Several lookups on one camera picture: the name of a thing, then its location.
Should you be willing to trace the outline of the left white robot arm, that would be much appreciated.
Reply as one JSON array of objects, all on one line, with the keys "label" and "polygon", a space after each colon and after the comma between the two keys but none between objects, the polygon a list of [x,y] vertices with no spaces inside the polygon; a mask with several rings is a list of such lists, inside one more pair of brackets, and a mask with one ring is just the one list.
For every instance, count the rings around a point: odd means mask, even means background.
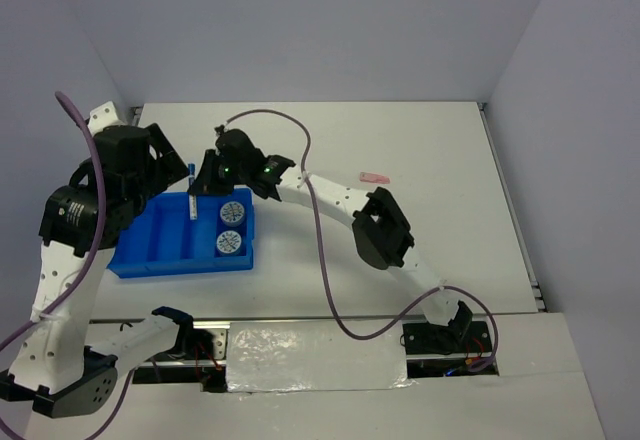
[{"label": "left white robot arm", "polygon": [[192,317],[170,307],[87,343],[99,285],[121,234],[188,168],[157,125],[128,124],[112,102],[92,110],[80,128],[90,157],[46,201],[32,313],[16,359],[1,374],[2,399],[29,401],[52,419],[95,413],[121,376],[158,354],[185,358],[196,345]]}]

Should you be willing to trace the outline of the blue white marker pen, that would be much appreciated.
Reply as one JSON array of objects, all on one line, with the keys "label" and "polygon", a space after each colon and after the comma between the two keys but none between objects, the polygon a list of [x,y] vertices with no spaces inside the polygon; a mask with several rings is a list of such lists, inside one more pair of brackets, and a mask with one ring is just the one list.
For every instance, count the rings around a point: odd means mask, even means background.
[{"label": "blue white marker pen", "polygon": [[[190,189],[190,187],[193,185],[194,181],[195,181],[195,173],[196,173],[196,166],[194,163],[189,163],[188,164],[188,169],[189,169],[189,175],[188,175],[188,187]],[[196,221],[198,218],[198,211],[197,211],[197,198],[195,195],[188,193],[188,202],[189,202],[189,217],[191,221]]]}]

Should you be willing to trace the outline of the pink stapler refill case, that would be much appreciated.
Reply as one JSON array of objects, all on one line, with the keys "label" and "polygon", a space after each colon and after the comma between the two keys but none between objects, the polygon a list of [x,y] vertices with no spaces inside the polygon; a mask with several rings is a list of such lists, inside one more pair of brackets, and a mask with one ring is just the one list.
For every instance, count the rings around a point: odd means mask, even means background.
[{"label": "pink stapler refill case", "polygon": [[363,183],[388,185],[390,183],[390,178],[381,174],[361,172],[359,174],[359,181]]}]

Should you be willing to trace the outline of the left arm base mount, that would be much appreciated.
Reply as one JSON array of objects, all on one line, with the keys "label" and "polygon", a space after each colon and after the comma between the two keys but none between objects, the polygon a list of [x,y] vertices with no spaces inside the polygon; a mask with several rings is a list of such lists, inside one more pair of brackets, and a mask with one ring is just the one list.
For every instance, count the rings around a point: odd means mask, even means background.
[{"label": "left arm base mount", "polygon": [[229,323],[196,322],[190,352],[161,353],[134,373],[134,385],[191,385],[201,392],[225,393]]}]

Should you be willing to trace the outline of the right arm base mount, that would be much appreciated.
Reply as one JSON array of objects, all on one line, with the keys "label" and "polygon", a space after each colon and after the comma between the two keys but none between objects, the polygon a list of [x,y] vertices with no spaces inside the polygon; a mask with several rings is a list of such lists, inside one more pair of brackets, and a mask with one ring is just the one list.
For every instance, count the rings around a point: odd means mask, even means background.
[{"label": "right arm base mount", "polygon": [[399,343],[405,350],[410,379],[497,374],[494,364],[478,372],[470,370],[493,353],[493,341],[483,321],[472,321],[461,340],[454,340],[443,328],[427,322],[404,323]]}]

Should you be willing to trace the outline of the blue round tape tin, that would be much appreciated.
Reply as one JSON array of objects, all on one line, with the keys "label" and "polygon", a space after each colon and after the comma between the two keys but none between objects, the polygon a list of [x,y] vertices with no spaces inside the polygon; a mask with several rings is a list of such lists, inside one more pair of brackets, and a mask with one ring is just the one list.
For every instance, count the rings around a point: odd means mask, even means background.
[{"label": "blue round tape tin", "polygon": [[227,227],[238,227],[242,225],[246,219],[246,209],[239,201],[228,201],[220,206],[219,218]]}]

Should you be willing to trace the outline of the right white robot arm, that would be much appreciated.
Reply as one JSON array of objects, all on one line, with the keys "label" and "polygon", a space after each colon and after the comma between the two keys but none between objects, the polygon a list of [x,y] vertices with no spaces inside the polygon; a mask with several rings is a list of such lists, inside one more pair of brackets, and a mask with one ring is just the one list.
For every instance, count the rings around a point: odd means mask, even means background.
[{"label": "right white robot arm", "polygon": [[188,192],[226,196],[238,186],[262,199],[308,207],[316,224],[327,216],[346,226],[359,258],[389,272],[414,294],[410,305],[422,310],[438,352],[457,351],[468,341],[471,310],[453,300],[443,279],[421,260],[410,223],[389,190],[368,192],[337,184],[291,159],[264,154],[239,129],[223,130],[214,148],[206,150]]}]

